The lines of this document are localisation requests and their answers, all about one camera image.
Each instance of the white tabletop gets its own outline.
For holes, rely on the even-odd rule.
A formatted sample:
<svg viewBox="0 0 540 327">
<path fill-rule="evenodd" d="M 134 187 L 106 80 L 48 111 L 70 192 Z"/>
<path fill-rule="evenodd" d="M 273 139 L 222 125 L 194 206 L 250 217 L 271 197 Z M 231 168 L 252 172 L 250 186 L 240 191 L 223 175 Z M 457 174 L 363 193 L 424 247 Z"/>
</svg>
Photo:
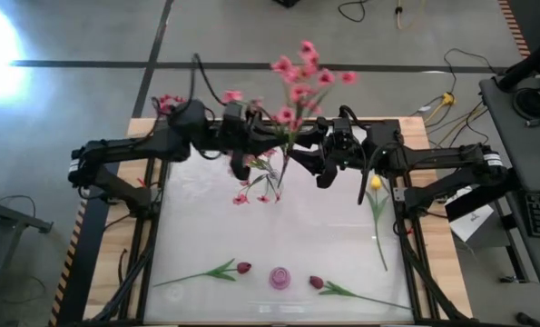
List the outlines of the white tabletop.
<svg viewBox="0 0 540 327">
<path fill-rule="evenodd" d="M 354 133 L 359 140 L 365 137 L 362 130 Z M 271 159 L 274 168 L 281 168 L 280 157 Z M 399 242 L 392 232 L 392 202 L 378 227 L 385 272 L 368 201 L 356 203 L 359 171 L 339 172 L 334 184 L 322 190 L 315 177 L 291 161 L 278 203 L 256 200 L 265 192 L 260 184 L 251 189 L 249 204 L 235 205 L 232 198 L 242 187 L 228 168 L 229 159 L 207 161 L 196 153 L 185 163 L 172 164 L 145 322 L 412 322 L 409 310 L 319 295 L 309 285 L 309 277 L 316 275 L 362 296 L 410 306 Z M 259 174 L 252 169 L 251 180 Z M 381 189 L 378 198 L 385 195 Z M 252 264 L 245 274 L 228 272 L 236 282 L 201 276 L 152 287 L 209 271 L 231 258 Z M 275 267 L 290 271 L 285 290 L 269 284 Z"/>
</svg>

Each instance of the black floor stripe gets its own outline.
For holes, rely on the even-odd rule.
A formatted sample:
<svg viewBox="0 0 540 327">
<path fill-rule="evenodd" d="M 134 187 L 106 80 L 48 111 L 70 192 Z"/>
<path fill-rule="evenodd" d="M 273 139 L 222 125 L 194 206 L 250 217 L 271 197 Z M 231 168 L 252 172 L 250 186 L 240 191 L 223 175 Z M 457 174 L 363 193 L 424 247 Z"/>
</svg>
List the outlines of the black floor stripe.
<svg viewBox="0 0 540 327">
<path fill-rule="evenodd" d="M 189 69 L 192 63 L 157 63 L 157 69 Z M 376 72 L 376 73 L 423 73 L 443 72 L 449 73 L 445 65 L 399 65 L 399 64 L 321 64 L 321 67 L 332 71 Z M 270 64 L 265 63 L 203 63 L 205 69 L 210 70 L 270 70 Z M 507 67 L 493 67 L 496 71 L 503 71 Z M 453 66 L 456 74 L 492 74 L 485 66 Z"/>
<path fill-rule="evenodd" d="M 46 68 L 144 68 L 145 62 L 114 62 L 84 60 L 14 60 L 14 67 L 46 67 Z"/>
<path fill-rule="evenodd" d="M 144 70 L 144 76 L 142 77 L 141 88 L 136 95 L 136 101 L 134 102 L 133 118 L 140 118 L 142 116 L 142 109 L 146 101 L 146 96 L 149 93 L 149 87 L 151 86 L 152 74 L 154 73 L 154 67 L 156 66 L 157 59 L 159 58 L 159 52 L 161 51 L 162 39 L 164 38 L 164 32 L 167 28 L 167 19 L 171 13 L 172 0 L 167 0 L 162 9 L 161 21 L 157 34 L 154 37 L 152 43 L 151 54 L 149 55 L 149 62 Z"/>
<path fill-rule="evenodd" d="M 109 62 L 109 61 L 47 61 L 47 60 L 16 60 L 11 66 L 16 67 L 42 67 L 42 68 L 147 68 L 147 72 L 154 69 L 189 69 L 189 62 Z M 205 69 L 211 70 L 270 70 L 267 63 L 203 63 Z M 333 71 L 377 72 L 377 73 L 421 73 L 437 71 L 448 73 L 445 65 L 400 65 L 400 64 L 323 64 Z M 497 71 L 507 67 L 494 67 Z M 484 66 L 453 66 L 458 74 L 490 74 L 488 67 Z"/>
</svg>

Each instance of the concrete floor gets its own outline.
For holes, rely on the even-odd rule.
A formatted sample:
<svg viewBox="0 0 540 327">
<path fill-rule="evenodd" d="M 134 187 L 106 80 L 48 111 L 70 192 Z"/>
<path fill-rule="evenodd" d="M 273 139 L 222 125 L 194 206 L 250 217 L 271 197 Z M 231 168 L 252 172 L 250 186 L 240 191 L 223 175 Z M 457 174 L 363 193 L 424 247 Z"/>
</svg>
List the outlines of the concrete floor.
<svg viewBox="0 0 540 327">
<path fill-rule="evenodd" d="M 191 53 L 199 52 L 204 62 L 267 63 L 282 53 L 295 55 L 301 39 L 312 40 L 328 64 L 445 66 L 443 54 L 455 46 L 486 56 L 492 65 L 520 59 L 496 0 L 428 0 L 425 17 L 407 31 L 394 26 L 392 0 L 367 2 L 367 16 L 360 24 L 340 16 L 336 7 L 342 2 L 301 0 L 285 10 L 270 0 L 176 0 L 159 60 L 188 62 Z M 124 135 L 143 76 L 139 68 L 12 68 L 7 63 L 146 62 L 164 4 L 165 0 L 0 0 L 0 197 L 30 195 L 38 216 L 54 222 L 50 234 L 24 234 L 0 287 L 0 298 L 38 294 L 30 278 L 34 276 L 46 285 L 46 295 L 22 305 L 0 302 L 0 323 L 47 324 L 78 198 L 66 180 L 70 151 L 90 139 Z M 408 1 L 404 7 L 405 19 L 411 19 L 417 3 Z M 458 66 L 484 65 L 462 54 L 450 54 L 449 60 Z M 208 74 L 218 93 L 241 89 L 248 97 L 263 96 L 271 111 L 280 107 L 281 86 L 270 72 Z M 488 76 L 457 75 L 457 105 L 447 120 L 476 105 L 477 83 Z M 186 70 L 158 69 L 148 95 L 186 95 L 188 82 Z M 407 115 L 448 91 L 451 83 L 450 74 L 363 72 L 357 84 L 337 88 L 322 107 L 325 115 L 336 114 L 340 104 L 348 104 L 359 116 Z M 201 80 L 196 96 L 217 108 L 216 114 L 221 112 Z M 153 115 L 150 108 L 144 109 L 142 116 Z M 488 114 L 474 127 L 505 154 Z M 447 130 L 432 134 L 431 140 L 440 140 Z M 466 131 L 456 144 L 482 140 Z M 19 201 L 10 205 L 27 209 Z M 511 273 L 503 249 L 477 250 L 473 256 L 463 245 L 458 247 L 478 319 L 514 323 L 518 311 L 540 319 L 538 284 L 496 282 L 499 275 Z"/>
</svg>

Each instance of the green stem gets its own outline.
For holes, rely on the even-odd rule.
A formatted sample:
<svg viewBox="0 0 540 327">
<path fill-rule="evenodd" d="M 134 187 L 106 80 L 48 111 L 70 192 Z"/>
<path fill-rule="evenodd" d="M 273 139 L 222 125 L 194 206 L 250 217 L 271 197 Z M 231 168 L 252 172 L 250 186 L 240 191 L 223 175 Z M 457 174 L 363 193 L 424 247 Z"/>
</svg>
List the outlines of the green stem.
<svg viewBox="0 0 540 327">
<path fill-rule="evenodd" d="M 357 298 L 362 299 L 362 300 L 383 303 L 383 304 L 394 306 L 394 307 L 401 308 L 401 309 L 413 310 L 413 308 L 410 308 L 410 307 L 407 307 L 407 306 L 404 306 L 404 305 L 394 304 L 394 303 L 391 303 L 391 302 L 385 302 L 385 301 L 381 301 L 381 300 L 375 300 L 375 299 L 368 298 L 366 296 L 360 296 L 360 295 L 355 294 L 354 297 L 357 297 Z"/>
<path fill-rule="evenodd" d="M 172 281 L 168 281 L 168 282 L 160 282 L 158 284 L 153 285 L 152 287 L 157 287 L 157 286 L 161 286 L 161 285 L 172 283 L 172 282 L 180 282 L 180 281 L 184 281 L 186 279 L 190 279 L 190 278 L 193 278 L 193 277 L 204 276 L 204 275 L 206 275 L 206 273 L 197 273 L 197 274 L 194 274 L 194 275 L 191 275 L 191 276 L 182 277 L 182 278 L 172 280 Z"/>
<path fill-rule="evenodd" d="M 380 253 L 380 260 L 382 260 L 382 265 L 385 266 L 385 272 L 388 272 L 387 263 L 385 262 L 385 255 L 382 253 L 382 248 L 380 247 L 380 239 L 378 238 L 378 219 L 375 220 L 375 236 L 377 237 L 377 247 L 378 253 Z"/>
</svg>

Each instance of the green leaf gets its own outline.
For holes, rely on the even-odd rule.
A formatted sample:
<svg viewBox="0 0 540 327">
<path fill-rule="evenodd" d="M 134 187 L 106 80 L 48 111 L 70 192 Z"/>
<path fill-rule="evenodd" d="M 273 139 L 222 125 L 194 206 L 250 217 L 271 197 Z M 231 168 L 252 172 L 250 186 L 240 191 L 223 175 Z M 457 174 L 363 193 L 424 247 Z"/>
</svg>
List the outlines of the green leaf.
<svg viewBox="0 0 540 327">
<path fill-rule="evenodd" d="M 322 291 L 319 292 L 318 295 L 338 295 L 339 293 L 336 291 Z"/>
<path fill-rule="evenodd" d="M 372 215 L 375 217 L 375 220 L 377 220 L 377 202 L 375 199 L 372 198 L 372 195 L 369 192 L 365 192 L 365 195 L 368 197 L 368 202 L 370 203 L 370 210 L 372 211 Z"/>
<path fill-rule="evenodd" d="M 385 205 L 387 204 L 387 200 L 388 200 L 388 195 L 385 196 L 385 198 L 382 199 L 382 201 L 378 204 L 378 208 L 377 208 L 377 220 L 378 220 L 378 218 L 380 217 L 380 215 L 382 214 L 382 212 L 385 211 Z"/>
<path fill-rule="evenodd" d="M 227 261 L 226 263 L 222 264 L 221 266 L 215 268 L 215 269 L 212 269 L 212 270 L 209 270 L 208 272 L 206 272 L 206 274 L 210 275 L 210 276 L 213 276 L 213 275 L 216 275 L 218 273 L 221 273 L 223 272 L 224 270 L 227 269 L 227 267 L 230 266 L 230 264 L 232 264 L 233 262 L 235 261 L 235 258 Z"/>
<path fill-rule="evenodd" d="M 253 185 L 263 181 L 263 179 L 266 177 L 266 174 L 261 174 L 259 175 L 258 177 L 256 177 L 253 182 L 250 183 L 250 187 L 252 187 Z"/>
<path fill-rule="evenodd" d="M 210 275 L 211 277 L 215 277 L 215 278 L 219 278 L 219 279 L 224 279 L 224 280 L 227 280 L 227 281 L 232 281 L 232 282 L 235 282 L 235 278 L 229 276 L 228 274 L 225 274 L 225 273 L 217 273 L 217 274 L 214 274 L 214 275 Z"/>
<path fill-rule="evenodd" d="M 335 283 L 331 282 L 331 281 L 326 281 L 326 283 L 328 285 L 330 285 L 330 287 L 332 289 L 334 289 L 338 294 L 340 295 L 345 295 L 345 296 L 354 296 L 354 293 L 351 292 L 351 291 L 348 291 L 346 289 L 343 289 L 342 287 L 336 285 Z"/>
</svg>

